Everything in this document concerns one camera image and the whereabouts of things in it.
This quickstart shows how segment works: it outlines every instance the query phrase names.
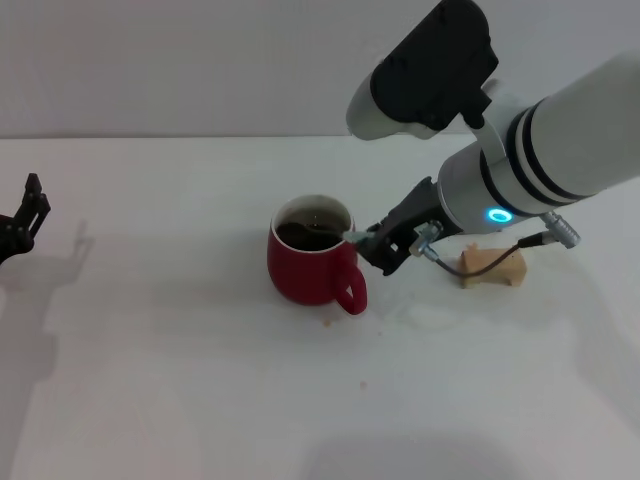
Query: wooden block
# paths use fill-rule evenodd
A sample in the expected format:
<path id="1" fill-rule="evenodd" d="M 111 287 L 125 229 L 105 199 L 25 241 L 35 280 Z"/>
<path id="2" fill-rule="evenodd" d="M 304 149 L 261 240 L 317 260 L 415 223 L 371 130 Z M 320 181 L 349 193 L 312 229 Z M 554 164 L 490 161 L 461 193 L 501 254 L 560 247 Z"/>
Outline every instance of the wooden block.
<path id="1" fill-rule="evenodd" d="M 473 245 L 469 245 L 467 249 L 462 252 L 462 255 L 460 255 L 458 269 L 465 273 L 477 272 L 496 260 L 506 251 L 507 249 L 499 248 L 480 250 L 474 243 Z M 463 288 L 468 288 L 476 283 L 498 283 L 519 287 L 526 274 L 527 264 L 524 261 L 524 257 L 519 251 L 515 251 L 484 275 L 463 278 L 461 280 Z"/>

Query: white wall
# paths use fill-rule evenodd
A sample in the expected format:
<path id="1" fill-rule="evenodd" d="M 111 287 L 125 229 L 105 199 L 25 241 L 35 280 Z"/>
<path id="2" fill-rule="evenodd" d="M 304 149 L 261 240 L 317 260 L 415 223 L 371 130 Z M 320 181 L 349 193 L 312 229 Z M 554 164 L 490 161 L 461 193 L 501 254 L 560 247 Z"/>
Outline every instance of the white wall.
<path id="1" fill-rule="evenodd" d="M 2 0 L 0 136 L 344 134 L 362 77 L 436 3 Z M 478 3 L 531 102 L 640 47 L 638 0 Z"/>

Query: blue led ring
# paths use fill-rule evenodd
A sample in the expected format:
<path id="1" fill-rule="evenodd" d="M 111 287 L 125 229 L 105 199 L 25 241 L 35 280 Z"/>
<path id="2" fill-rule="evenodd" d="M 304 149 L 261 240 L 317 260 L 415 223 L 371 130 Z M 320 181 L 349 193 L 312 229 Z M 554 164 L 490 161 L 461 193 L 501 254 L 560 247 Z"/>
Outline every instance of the blue led ring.
<path id="1" fill-rule="evenodd" d="M 509 223 L 513 220 L 513 214 L 506 210 L 502 210 L 501 208 L 492 208 L 487 212 L 487 217 L 489 220 L 496 223 Z"/>

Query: red mug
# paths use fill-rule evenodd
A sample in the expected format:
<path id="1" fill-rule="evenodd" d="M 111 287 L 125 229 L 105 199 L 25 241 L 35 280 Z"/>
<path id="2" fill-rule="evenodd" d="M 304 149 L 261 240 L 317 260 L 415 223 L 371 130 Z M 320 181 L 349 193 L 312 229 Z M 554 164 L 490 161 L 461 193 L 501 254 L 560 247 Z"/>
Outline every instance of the red mug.
<path id="1" fill-rule="evenodd" d="M 271 219 L 267 250 L 271 280 L 282 295 L 296 303 L 324 305 L 335 300 L 347 313 L 358 315 L 367 308 L 367 284 L 357 267 L 353 245 L 343 240 L 326 250 L 297 250 L 276 233 L 292 216 L 313 211 L 330 212 L 349 225 L 349 230 L 355 229 L 349 210 L 334 198 L 305 195 L 290 200 Z"/>

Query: black robotic claw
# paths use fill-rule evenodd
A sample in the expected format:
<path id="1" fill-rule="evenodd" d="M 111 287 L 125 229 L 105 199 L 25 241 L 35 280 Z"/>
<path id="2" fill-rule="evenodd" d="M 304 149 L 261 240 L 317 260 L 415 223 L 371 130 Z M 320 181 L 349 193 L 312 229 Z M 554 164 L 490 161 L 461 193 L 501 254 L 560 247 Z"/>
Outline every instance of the black robotic claw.
<path id="1" fill-rule="evenodd" d="M 22 205 L 15 216 L 0 215 L 0 265 L 10 257 L 33 250 L 35 237 L 51 211 L 47 196 L 42 193 L 38 175 L 30 173 L 25 185 Z"/>
<path id="2" fill-rule="evenodd" d="M 422 180 L 389 215 L 371 226 L 375 237 L 356 245 L 358 253 L 385 276 L 395 272 L 409 258 L 409 247 L 416 241 L 416 227 L 437 220 L 443 226 L 440 238 L 460 233 L 442 209 L 438 188 L 431 177 Z"/>

